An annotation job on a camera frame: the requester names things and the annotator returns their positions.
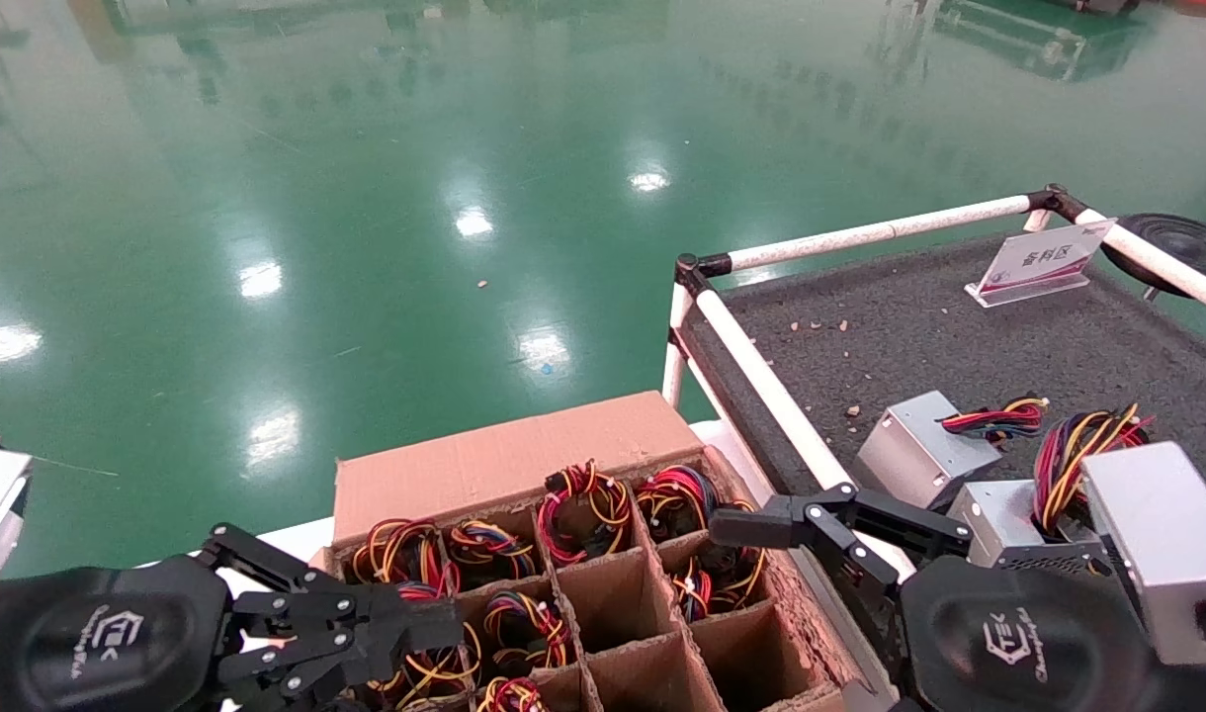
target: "silver metal box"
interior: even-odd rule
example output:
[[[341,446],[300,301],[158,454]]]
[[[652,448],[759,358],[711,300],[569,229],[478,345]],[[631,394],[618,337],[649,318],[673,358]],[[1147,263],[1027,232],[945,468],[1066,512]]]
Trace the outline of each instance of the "silver metal box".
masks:
[[[955,414],[938,391],[890,405],[853,460],[853,477],[915,507],[950,503],[962,478],[1001,457],[987,440],[946,432],[939,420]]]
[[[1173,442],[1083,460],[1095,530],[1122,559],[1164,663],[1206,665],[1206,484]]]
[[[1091,559],[1103,561],[1105,548],[1091,532],[1079,541],[1050,544],[1034,526],[1034,482],[966,483],[950,518],[973,531],[967,559],[988,568],[1046,568],[1089,577]]]

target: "cardboard box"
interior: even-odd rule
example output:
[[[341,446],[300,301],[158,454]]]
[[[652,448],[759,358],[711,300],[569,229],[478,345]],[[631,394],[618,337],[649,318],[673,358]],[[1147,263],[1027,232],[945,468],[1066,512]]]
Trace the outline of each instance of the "cardboard box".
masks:
[[[674,605],[669,573],[685,567],[707,532],[656,544],[633,497],[630,547],[555,567],[534,535],[545,477],[591,457],[630,488],[683,463],[710,478],[725,500],[753,500],[730,462],[660,393],[640,392],[341,461],[335,544],[315,565],[345,576],[346,559],[382,519],[432,518],[444,531],[488,518],[534,538],[538,573],[459,590],[458,603],[473,625],[498,590],[557,603],[572,631],[570,664],[532,675],[551,711],[842,710],[839,687],[860,672],[786,553],[767,553],[747,607],[693,625]],[[464,702],[423,708],[466,710]]]

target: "green epoxy floor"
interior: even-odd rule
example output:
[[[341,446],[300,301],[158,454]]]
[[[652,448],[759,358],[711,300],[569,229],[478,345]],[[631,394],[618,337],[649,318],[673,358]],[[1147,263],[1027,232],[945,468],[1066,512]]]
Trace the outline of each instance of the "green epoxy floor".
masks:
[[[0,0],[0,432],[54,462],[10,572],[322,518],[336,457],[658,387],[679,252],[1049,181],[1206,220],[1206,17]]]

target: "wire harness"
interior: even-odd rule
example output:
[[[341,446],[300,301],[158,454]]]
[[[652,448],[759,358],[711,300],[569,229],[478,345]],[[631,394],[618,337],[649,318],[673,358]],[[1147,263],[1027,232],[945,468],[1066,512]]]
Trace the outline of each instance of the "wire harness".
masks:
[[[567,625],[557,607],[544,600],[500,591],[485,608],[485,631],[498,643],[493,661],[504,675],[567,665]]]
[[[708,529],[708,519],[721,498],[703,474],[685,465],[674,465],[639,484],[634,500],[648,521],[651,538],[658,544]]]
[[[404,600],[440,600],[458,590],[458,567],[441,561],[440,531],[428,519],[386,519],[353,553],[353,576],[362,583],[391,584]],[[467,693],[480,670],[480,636],[463,624],[463,648],[427,649],[408,654],[391,681],[367,687],[394,710],[422,700],[450,699]]]
[[[540,690],[527,677],[494,677],[485,688],[475,712],[551,712],[540,700]]]
[[[747,501],[736,501],[728,507],[753,512]],[[674,573],[671,578],[683,618],[695,623],[715,613],[743,608],[753,599],[763,566],[765,549],[706,547],[701,554],[690,558],[685,572]]]
[[[948,433],[983,437],[993,445],[1001,445],[1014,437],[1037,437],[1042,432],[1042,416],[1047,414],[1049,405],[1050,401],[1046,397],[1029,392],[1001,409],[982,408],[972,414],[939,419],[938,422]]]
[[[1085,504],[1083,457],[1148,442],[1144,427],[1153,419],[1141,420],[1137,410],[1140,404],[1131,403],[1117,412],[1077,414],[1047,431],[1034,460],[1034,523],[1043,535],[1062,537],[1060,515],[1075,501]]]
[[[534,544],[493,523],[472,519],[449,531],[446,550],[475,584],[535,576]]]
[[[598,518],[595,531],[580,541],[562,532],[558,518],[560,508],[575,496],[584,496]],[[614,478],[599,474],[595,460],[568,466],[545,478],[545,497],[537,507],[537,529],[543,533],[551,559],[560,567],[616,554],[627,545],[632,526],[628,490]]]

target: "black round disc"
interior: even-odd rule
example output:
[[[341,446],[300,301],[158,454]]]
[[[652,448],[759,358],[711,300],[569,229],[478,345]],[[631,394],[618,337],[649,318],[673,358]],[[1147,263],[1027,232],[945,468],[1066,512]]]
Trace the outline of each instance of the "black round disc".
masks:
[[[1184,216],[1167,216],[1164,212],[1138,212],[1135,216],[1119,217],[1117,224],[1206,276],[1206,222],[1193,221]],[[1101,244],[1100,249],[1114,265],[1149,287],[1175,293],[1177,297],[1189,297],[1153,272],[1144,270],[1117,249],[1110,247],[1107,243]]]

